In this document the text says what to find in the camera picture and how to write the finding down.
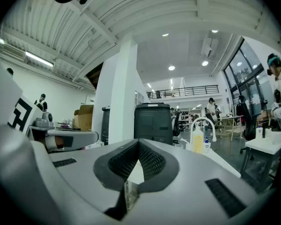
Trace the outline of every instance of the cardboard box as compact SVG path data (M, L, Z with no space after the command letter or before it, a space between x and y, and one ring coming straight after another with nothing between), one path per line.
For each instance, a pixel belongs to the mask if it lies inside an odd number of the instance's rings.
M92 128L93 105L81 105L79 110L74 112L74 128L88 132Z
M73 128L80 128L79 127L79 118L78 118L79 110L74 112L74 121L73 121Z

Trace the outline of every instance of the ceiling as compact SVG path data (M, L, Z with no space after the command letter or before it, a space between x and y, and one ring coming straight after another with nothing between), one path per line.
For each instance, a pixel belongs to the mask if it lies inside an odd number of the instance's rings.
M10 59L18 66L94 89L85 75L118 53L128 32L139 44L138 64L147 68L144 75L140 72L144 83L210 74L221 44L208 67L201 66L198 53L202 39L213 36L212 29L227 32L215 34L222 45L235 33L281 50L277 42L281 30L261 0L88 0L83 6L76 0L67 4L18 0L4 19L2 38L54 63L51 69L31 60ZM169 63L177 67L172 74Z
M144 41L138 44L137 71L143 83L210 75L223 55L230 37L231 34L225 32L182 31ZM201 54L205 38L218 40L218 46L208 58ZM207 66L202 66L204 61L208 61ZM175 66L173 71L168 70L171 64Z

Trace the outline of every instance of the white counter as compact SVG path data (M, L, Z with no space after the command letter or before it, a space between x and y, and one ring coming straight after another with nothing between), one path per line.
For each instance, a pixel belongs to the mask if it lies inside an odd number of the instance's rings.
M281 132L274 132L273 136L274 138L270 136L268 138L259 138L247 141L245 146L273 155L281 149Z

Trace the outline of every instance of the white pillar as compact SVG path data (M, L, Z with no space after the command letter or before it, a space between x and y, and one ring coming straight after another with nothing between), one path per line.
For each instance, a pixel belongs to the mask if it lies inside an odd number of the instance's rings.
M131 34L124 35L113 81L109 144L132 139L134 135L134 93L137 44Z
M112 87L117 61L118 54L106 60L102 66L99 76L92 121L92 130L99 134L99 140L101 140L101 128L103 120L102 108L111 105Z

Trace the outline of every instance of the black vent grille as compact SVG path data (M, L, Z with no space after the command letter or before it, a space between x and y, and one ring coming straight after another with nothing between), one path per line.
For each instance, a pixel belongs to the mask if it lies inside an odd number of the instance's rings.
M69 164L72 164L72 163L77 163L77 161L74 158L69 158L69 159L66 159L66 160L53 162L53 165L55 167L62 167L62 166L66 166L66 165L69 165Z
M205 183L230 218L246 208L219 179L211 179Z

